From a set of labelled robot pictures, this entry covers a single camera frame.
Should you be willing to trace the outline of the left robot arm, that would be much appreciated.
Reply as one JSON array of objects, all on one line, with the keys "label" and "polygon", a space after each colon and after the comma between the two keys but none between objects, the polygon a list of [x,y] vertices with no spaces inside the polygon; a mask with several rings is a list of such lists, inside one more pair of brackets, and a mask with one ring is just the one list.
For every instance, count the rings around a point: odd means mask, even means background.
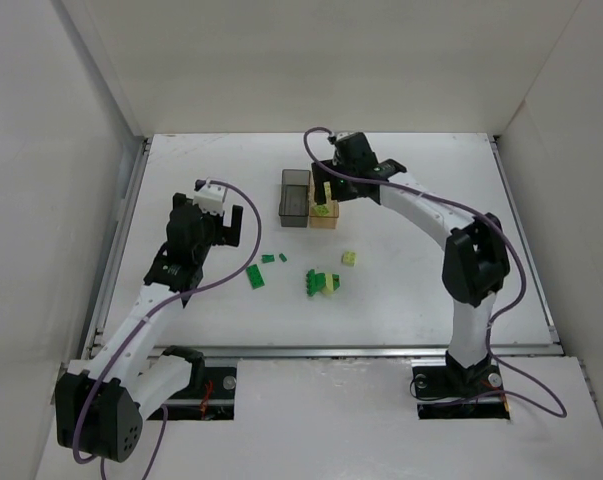
[{"label": "left robot arm", "polygon": [[80,372],[57,381],[57,441],[76,462],[125,461],[145,420],[174,394],[203,386],[205,361],[192,348],[171,346],[153,365],[147,360],[199,287],[210,249],[240,243],[243,209],[233,206],[226,224],[226,196],[226,187],[206,182],[191,197],[174,195],[166,240],[127,318]]}]

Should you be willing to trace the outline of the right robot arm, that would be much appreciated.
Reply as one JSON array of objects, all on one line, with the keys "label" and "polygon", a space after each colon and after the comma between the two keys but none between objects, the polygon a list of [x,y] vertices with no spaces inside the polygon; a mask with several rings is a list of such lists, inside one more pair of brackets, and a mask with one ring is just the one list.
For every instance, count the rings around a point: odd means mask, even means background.
[{"label": "right robot arm", "polygon": [[362,132],[337,135],[314,127],[303,142],[312,160],[315,203],[369,199],[441,247],[442,282],[453,299],[446,363],[462,370],[484,367],[489,320],[510,273],[498,218],[425,192],[405,166],[393,159],[379,161]]}]

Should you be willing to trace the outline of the lime lego hollow brick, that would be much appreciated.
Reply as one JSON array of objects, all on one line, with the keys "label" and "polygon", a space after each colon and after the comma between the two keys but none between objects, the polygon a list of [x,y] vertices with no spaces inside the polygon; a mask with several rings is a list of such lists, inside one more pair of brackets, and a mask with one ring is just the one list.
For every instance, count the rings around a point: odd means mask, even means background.
[{"label": "lime lego hollow brick", "polygon": [[328,204],[317,204],[313,206],[314,214],[318,217],[331,217],[332,208]]}]

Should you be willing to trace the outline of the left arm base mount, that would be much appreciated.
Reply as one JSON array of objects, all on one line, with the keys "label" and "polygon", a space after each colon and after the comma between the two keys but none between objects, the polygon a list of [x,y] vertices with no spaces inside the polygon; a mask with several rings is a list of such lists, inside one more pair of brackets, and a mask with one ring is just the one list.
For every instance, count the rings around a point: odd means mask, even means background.
[{"label": "left arm base mount", "polygon": [[234,418],[237,367],[208,363],[202,352],[183,346],[163,351],[139,376],[133,398],[146,420],[216,421]]}]

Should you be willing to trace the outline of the lime lego square brick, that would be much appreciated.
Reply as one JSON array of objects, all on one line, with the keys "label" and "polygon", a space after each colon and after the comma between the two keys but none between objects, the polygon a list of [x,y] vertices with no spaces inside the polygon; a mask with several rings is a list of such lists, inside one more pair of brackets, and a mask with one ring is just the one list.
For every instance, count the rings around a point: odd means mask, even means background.
[{"label": "lime lego square brick", "polygon": [[357,254],[354,251],[346,251],[342,255],[342,263],[346,266],[354,267],[357,262]]}]

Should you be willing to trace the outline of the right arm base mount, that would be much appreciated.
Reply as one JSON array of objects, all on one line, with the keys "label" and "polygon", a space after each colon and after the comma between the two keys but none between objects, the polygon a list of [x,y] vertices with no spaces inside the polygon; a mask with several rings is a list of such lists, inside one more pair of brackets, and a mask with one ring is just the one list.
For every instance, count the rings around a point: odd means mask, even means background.
[{"label": "right arm base mount", "polygon": [[509,420],[497,365],[464,383],[447,365],[414,365],[410,393],[420,420]]}]

